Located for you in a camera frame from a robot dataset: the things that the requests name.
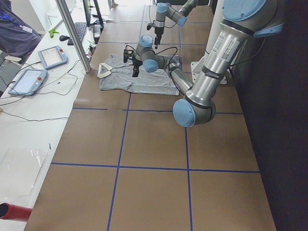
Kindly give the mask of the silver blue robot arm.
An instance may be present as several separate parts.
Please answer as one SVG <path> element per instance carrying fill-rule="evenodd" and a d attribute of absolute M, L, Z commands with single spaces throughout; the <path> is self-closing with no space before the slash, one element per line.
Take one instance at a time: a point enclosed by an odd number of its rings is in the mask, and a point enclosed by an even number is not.
<path fill-rule="evenodd" d="M 147 30 L 154 28 L 156 34 L 154 39 L 154 48 L 157 49 L 161 43 L 161 38 L 164 33 L 166 17 L 179 26 L 184 26 L 187 21 L 187 16 L 198 5 L 198 0 L 188 0 L 183 7 L 177 11 L 170 3 L 157 3 L 156 18 L 150 20 L 147 25 Z"/>
<path fill-rule="evenodd" d="M 158 55 L 155 49 L 160 43 L 165 19 L 169 18 L 182 26 L 197 4 L 198 1 L 189 0 L 177 11 L 169 3 L 159 3 L 156 8 L 156 20 L 149 24 L 149 27 L 155 29 L 156 37 L 142 35 L 135 49 L 125 49 L 123 52 L 124 62 L 133 62 L 134 77 L 138 76 L 140 66 L 148 73 L 159 69 L 167 72 L 184 96 L 173 106 L 173 116 L 183 127 L 204 124 L 214 117 L 216 108 L 212 97 L 237 52 L 251 37 L 262 38 L 282 31 L 286 1 L 219 1 L 216 12 L 222 13 L 222 18 L 217 23 L 221 31 L 210 54 L 205 57 L 196 81 L 192 82 L 173 58 Z"/>

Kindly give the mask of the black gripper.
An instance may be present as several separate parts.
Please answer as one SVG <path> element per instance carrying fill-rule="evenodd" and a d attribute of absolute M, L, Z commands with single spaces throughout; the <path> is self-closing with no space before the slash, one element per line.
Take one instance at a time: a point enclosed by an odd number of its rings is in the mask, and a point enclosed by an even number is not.
<path fill-rule="evenodd" d="M 151 28 L 154 28 L 154 33 L 156 34 L 156 37 L 154 39 L 154 48 L 157 49 L 160 45 L 161 36 L 164 33 L 165 22 L 153 20 L 152 22 L 147 24 L 147 30 L 150 30 Z"/>
<path fill-rule="evenodd" d="M 142 61 L 136 58 L 135 49 L 132 46 L 126 46 L 123 51 L 123 62 L 126 63 L 128 60 L 133 62 L 133 77 L 138 77 L 139 67 L 142 65 Z"/>

